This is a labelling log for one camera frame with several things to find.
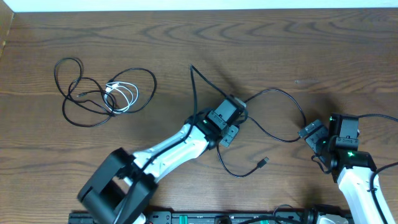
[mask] brown wooden surface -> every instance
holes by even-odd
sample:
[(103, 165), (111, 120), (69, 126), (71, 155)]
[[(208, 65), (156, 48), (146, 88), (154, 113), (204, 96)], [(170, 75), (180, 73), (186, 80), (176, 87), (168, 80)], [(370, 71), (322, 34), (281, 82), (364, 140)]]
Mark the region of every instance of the brown wooden surface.
[[(72, 126), (52, 74), (55, 62), (69, 56), (81, 58), (84, 76), (102, 85), (126, 68), (148, 68), (157, 93), (140, 113), (97, 128)], [(71, 210), (83, 209), (76, 195), (111, 151), (145, 149), (174, 134), (192, 113), (190, 63), (241, 98), (281, 88), (308, 121), (327, 122), (331, 112), (398, 116), (397, 60), (398, 9), (16, 14), (0, 61), (0, 222), (65, 223)], [(65, 88), (77, 77), (76, 65), (65, 63), (59, 75)], [(145, 74), (123, 80), (139, 85), (139, 103), (151, 91)], [(222, 100), (203, 80), (197, 85), (199, 108)], [(76, 92), (92, 88), (82, 82)], [(283, 138), (295, 138), (302, 125), (293, 103), (277, 93), (253, 100), (248, 110)], [(71, 104), (67, 112), (79, 121), (100, 119)], [(360, 129), (360, 150), (378, 166), (398, 161), (397, 124), (364, 118)], [(151, 204), (177, 211), (266, 211), (282, 203), (348, 208), (304, 141), (277, 142), (248, 121), (221, 150), (236, 173), (271, 160), (235, 179), (216, 151), (206, 152), (164, 178)], [(381, 174), (396, 219), (397, 180), (397, 169)]]
[(14, 12), (0, 0), (0, 57), (2, 55), (2, 49), (6, 44), (6, 37), (11, 26), (12, 17)]

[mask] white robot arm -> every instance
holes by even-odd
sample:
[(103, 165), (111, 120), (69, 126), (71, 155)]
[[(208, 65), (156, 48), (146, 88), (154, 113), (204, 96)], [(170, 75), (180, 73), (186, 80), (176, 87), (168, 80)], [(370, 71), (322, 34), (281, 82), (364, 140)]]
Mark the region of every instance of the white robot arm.
[[(372, 178), (376, 165), (371, 155), (358, 151), (357, 116), (332, 114), (329, 130), (316, 120), (299, 131), (298, 135), (305, 138), (314, 150), (315, 155), (312, 159), (318, 157), (327, 168), (326, 171), (323, 170), (323, 166), (317, 162), (321, 170), (326, 174), (332, 174), (333, 180), (347, 200), (355, 223), (395, 223), (381, 192), (378, 175)], [(377, 209), (376, 201), (385, 221)], [(338, 223), (332, 218), (324, 218), (324, 221), (317, 223)]]

